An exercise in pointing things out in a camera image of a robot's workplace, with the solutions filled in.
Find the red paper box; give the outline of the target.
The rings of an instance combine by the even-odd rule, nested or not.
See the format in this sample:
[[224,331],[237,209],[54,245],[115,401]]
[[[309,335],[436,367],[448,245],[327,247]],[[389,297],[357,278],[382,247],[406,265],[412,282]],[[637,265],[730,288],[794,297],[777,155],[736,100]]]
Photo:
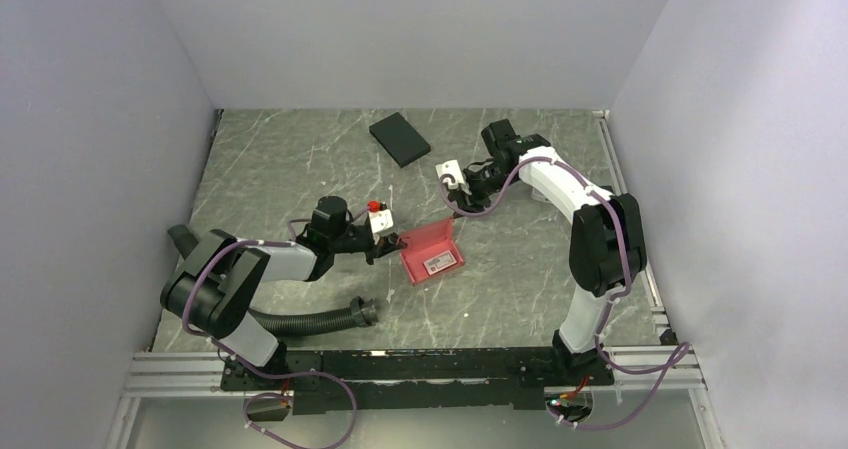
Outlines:
[[[465,263],[454,240],[452,218],[417,227],[400,236],[407,243],[407,247],[400,251],[400,260],[413,285],[419,285],[428,279],[462,267]],[[424,261],[448,250],[456,256],[458,264],[435,275],[429,275],[423,265]]]

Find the small red white box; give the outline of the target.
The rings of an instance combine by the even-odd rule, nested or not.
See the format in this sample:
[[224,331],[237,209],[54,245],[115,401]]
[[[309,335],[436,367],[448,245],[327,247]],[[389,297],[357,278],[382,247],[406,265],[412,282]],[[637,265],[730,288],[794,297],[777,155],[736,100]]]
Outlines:
[[424,261],[423,265],[429,275],[435,275],[458,264],[452,251],[444,251]]

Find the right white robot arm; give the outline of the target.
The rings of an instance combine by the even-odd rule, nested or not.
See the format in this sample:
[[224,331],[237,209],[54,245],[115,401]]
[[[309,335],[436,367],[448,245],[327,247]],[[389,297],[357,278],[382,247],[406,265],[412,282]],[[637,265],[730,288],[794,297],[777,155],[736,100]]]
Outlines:
[[486,126],[481,138],[489,156],[466,167],[456,160],[436,167],[444,202],[461,217],[493,212],[517,182],[551,203],[570,225],[568,263],[577,290],[557,331],[565,348],[551,357],[557,380],[574,384],[590,368],[587,352],[601,335],[616,302],[627,297],[647,266],[638,201],[591,182],[539,134],[518,135],[508,120]]

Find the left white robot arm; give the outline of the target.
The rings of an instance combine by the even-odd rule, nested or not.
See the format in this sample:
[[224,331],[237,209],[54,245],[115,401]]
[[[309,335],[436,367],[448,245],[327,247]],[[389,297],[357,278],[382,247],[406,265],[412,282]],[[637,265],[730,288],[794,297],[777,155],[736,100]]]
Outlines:
[[259,286],[315,282],[339,254],[361,253],[373,264],[407,246],[381,202],[353,214],[343,198],[324,196],[303,224],[288,241],[242,239],[220,229],[197,236],[186,225],[168,231],[183,260],[160,293],[162,308],[179,317],[186,332],[208,336],[245,359],[248,376],[264,389],[286,378],[285,338],[369,327],[377,315],[374,302],[360,297],[341,309],[269,314],[252,307]]

